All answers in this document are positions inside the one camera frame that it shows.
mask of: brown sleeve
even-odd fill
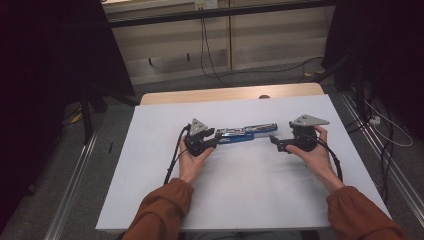
[[[124,240],[175,240],[181,219],[188,213],[193,188],[174,178],[167,185],[149,193],[124,235]]]
[[[354,187],[333,192],[327,203],[337,239],[406,239],[400,226]]]

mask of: blue tool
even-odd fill
[[[218,144],[229,144],[244,142],[255,139],[255,137],[268,137],[269,132],[278,130],[276,123],[248,126],[244,128],[224,128],[218,129],[216,134],[221,134],[222,139]]]

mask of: white paper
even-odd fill
[[[328,144],[341,161],[344,182],[386,214],[374,184],[327,95],[138,106],[96,229],[123,231],[141,200],[162,186],[181,129],[197,118],[210,128],[277,123],[280,139],[293,138],[289,121],[302,114],[330,121]],[[172,177],[178,176],[178,164]],[[285,230],[330,226],[327,191],[293,154],[269,138],[218,145],[194,186],[183,231]]]

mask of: hand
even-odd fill
[[[314,128],[317,132],[319,132],[319,138],[327,143],[327,130],[320,126],[315,126]],[[305,162],[309,170],[311,170],[318,180],[324,184],[329,193],[344,187],[344,184],[337,177],[333,167],[331,166],[330,156],[327,149],[320,144],[318,144],[315,149],[310,152],[305,152],[293,145],[288,145],[286,149],[300,157]]]
[[[197,157],[194,157],[187,150],[187,147],[184,143],[185,136],[180,141],[180,179],[184,182],[192,185],[193,182],[200,175],[200,172],[203,168],[203,163],[206,161],[206,158],[215,150],[213,147],[206,149],[202,154]]]

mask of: person's left hand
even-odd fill
[[[197,157],[194,157],[187,150],[187,147],[184,143],[185,136],[180,141],[180,153],[179,158],[180,162],[180,179],[184,182],[192,185],[193,182],[200,175],[200,172],[203,168],[203,163],[209,157],[209,155],[215,150],[213,147],[206,149],[202,154]]]

